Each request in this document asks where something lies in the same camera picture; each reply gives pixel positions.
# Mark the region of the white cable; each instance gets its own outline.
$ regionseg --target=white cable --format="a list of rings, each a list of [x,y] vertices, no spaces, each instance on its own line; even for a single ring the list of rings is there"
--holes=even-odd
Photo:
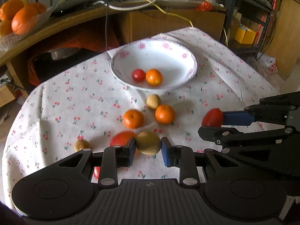
[[[137,10],[137,9],[148,7],[148,6],[150,6],[151,4],[153,4],[155,2],[156,2],[156,0],[153,0],[150,3],[146,3],[146,4],[135,6],[135,7],[116,7],[116,6],[108,4],[108,7],[110,9],[117,10],[117,11],[133,11],[133,10]],[[98,3],[104,4],[106,6],[106,2],[105,1],[101,1],[101,0],[93,3],[92,6],[95,5],[95,4],[98,4]]]

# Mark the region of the orange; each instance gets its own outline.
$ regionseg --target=orange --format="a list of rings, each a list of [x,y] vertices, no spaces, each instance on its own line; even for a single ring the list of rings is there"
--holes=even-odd
[[[44,13],[47,11],[47,8],[44,4],[39,2],[33,2],[30,4],[30,6],[34,6],[38,12],[38,14]]]
[[[4,3],[0,8],[0,19],[12,20],[17,12],[24,7],[24,3],[21,0],[9,0]]]
[[[161,124],[171,124],[176,117],[174,109],[168,105],[160,105],[155,111],[155,118]]]
[[[163,75],[155,68],[151,68],[146,73],[146,80],[152,86],[158,86],[163,81]]]
[[[11,20],[5,20],[0,23],[0,37],[12,33]]]
[[[136,109],[130,109],[123,115],[123,124],[130,129],[137,129],[144,124],[144,115]]]
[[[16,13],[12,22],[11,28],[13,32],[18,35],[23,35],[29,32],[36,24],[35,16],[38,15],[38,11],[34,6],[27,6],[22,8]]]
[[[115,136],[110,140],[109,146],[124,146],[126,145],[127,141],[130,139],[130,137],[136,138],[137,135],[134,132],[131,131],[123,131]]]

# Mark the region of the cherry print tablecloth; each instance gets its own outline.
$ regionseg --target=cherry print tablecloth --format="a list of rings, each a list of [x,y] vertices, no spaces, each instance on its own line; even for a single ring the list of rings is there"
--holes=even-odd
[[[197,134],[210,108],[242,110],[257,104],[262,97],[278,94],[243,60],[199,29],[185,28],[154,38],[182,44],[194,53],[198,62],[197,74],[188,84],[159,93],[162,102],[175,109],[175,121],[168,126],[158,124],[154,112],[146,107],[150,93],[124,86],[114,78],[110,60],[117,49],[70,68],[38,86],[12,125],[2,158],[8,207],[14,208],[11,191],[17,181],[74,153],[77,139],[88,140],[94,152],[108,147],[116,133],[126,130],[122,115],[128,109],[139,109],[144,114],[144,127],[134,130],[137,134],[153,131],[160,137],[167,136],[173,145],[186,145],[195,152],[205,148],[220,151],[220,146],[202,141]],[[139,50],[142,46],[136,43],[136,47]],[[238,129],[254,132],[263,127],[254,123]],[[198,171],[204,182],[201,169]],[[131,168],[118,169],[119,182],[123,178],[178,177],[179,169],[166,168],[161,153],[155,156],[139,153]]]

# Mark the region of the cardboard box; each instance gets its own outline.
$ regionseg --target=cardboard box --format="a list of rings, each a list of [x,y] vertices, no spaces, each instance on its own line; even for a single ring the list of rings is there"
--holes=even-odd
[[[256,36],[256,32],[252,29],[240,24],[231,27],[231,37],[241,44],[252,44]]]

